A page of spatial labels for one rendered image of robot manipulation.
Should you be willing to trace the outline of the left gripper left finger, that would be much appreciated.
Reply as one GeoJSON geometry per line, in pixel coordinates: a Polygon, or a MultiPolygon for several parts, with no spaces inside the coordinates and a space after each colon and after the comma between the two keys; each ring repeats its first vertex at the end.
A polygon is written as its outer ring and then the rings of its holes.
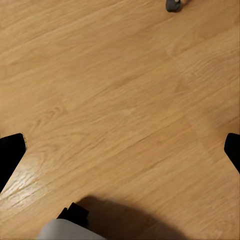
{"type": "Polygon", "coordinates": [[[21,133],[0,138],[0,193],[26,152],[21,133]]]}

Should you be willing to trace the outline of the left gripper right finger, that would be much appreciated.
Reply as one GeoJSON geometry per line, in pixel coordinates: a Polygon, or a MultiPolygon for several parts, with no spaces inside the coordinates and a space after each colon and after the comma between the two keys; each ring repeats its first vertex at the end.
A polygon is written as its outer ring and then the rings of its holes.
{"type": "Polygon", "coordinates": [[[240,173],[240,135],[229,133],[227,135],[224,151],[240,173]]]}

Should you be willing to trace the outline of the swivel chair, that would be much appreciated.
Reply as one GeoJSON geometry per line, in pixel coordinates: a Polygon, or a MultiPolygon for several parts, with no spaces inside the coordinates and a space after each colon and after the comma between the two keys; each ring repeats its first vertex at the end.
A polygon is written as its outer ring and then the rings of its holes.
{"type": "Polygon", "coordinates": [[[178,11],[181,5],[181,0],[166,0],[166,10],[178,11]]]}

